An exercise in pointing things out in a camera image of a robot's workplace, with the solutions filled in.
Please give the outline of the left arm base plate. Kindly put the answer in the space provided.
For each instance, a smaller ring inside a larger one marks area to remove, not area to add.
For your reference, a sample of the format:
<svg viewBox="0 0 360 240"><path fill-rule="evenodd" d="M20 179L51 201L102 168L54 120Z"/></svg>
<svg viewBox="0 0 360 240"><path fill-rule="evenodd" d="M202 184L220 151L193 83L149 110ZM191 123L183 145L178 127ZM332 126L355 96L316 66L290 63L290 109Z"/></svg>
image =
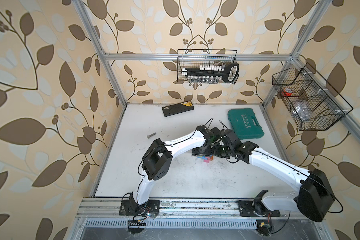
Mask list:
<svg viewBox="0 0 360 240"><path fill-rule="evenodd" d="M120 216L137 216L149 215L150 218L155 218L160 211L159 200L148 200L145 204L140 206L134 200L122 200L119 215Z"/></svg>

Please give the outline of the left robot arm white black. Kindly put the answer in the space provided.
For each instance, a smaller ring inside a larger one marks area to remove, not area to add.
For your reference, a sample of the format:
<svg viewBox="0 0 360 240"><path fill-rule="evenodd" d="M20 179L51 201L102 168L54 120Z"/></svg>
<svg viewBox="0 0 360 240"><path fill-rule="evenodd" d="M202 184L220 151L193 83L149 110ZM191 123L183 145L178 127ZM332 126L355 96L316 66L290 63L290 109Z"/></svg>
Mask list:
<svg viewBox="0 0 360 240"><path fill-rule="evenodd" d="M211 149L216 134L206 126L196 127L191 133L171 141L163 142L156 139L152 142L138 167L141 181L133 191L133 200L138 206L145 204L155 185L169 171L172 160L192 149L199 149L202 153Z"/></svg>

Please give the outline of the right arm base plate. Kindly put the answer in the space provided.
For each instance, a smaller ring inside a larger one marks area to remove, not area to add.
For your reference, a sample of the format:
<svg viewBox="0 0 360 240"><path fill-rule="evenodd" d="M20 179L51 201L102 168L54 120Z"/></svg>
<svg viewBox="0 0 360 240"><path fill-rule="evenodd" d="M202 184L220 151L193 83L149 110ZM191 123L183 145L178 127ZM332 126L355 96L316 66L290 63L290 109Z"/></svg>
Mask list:
<svg viewBox="0 0 360 240"><path fill-rule="evenodd" d="M280 211L268 210L262 202L253 200L238 200L238 209L241 217L280 217Z"/></svg>

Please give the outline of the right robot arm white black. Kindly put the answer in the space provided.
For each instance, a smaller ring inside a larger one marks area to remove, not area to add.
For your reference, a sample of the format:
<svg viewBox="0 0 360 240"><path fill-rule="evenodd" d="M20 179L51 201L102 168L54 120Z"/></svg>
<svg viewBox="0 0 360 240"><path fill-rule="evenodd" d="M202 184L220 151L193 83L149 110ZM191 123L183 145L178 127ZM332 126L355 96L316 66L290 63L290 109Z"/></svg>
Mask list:
<svg viewBox="0 0 360 240"><path fill-rule="evenodd" d="M274 193L261 191L253 200L251 210L265 216L272 211L300 212L314 222L322 222L336 197L326 174L318 169L309 171L277 158L257 144L246 141L235 147L218 145L213 148L219 158L235 158L261 168L288 184L293 191Z"/></svg>

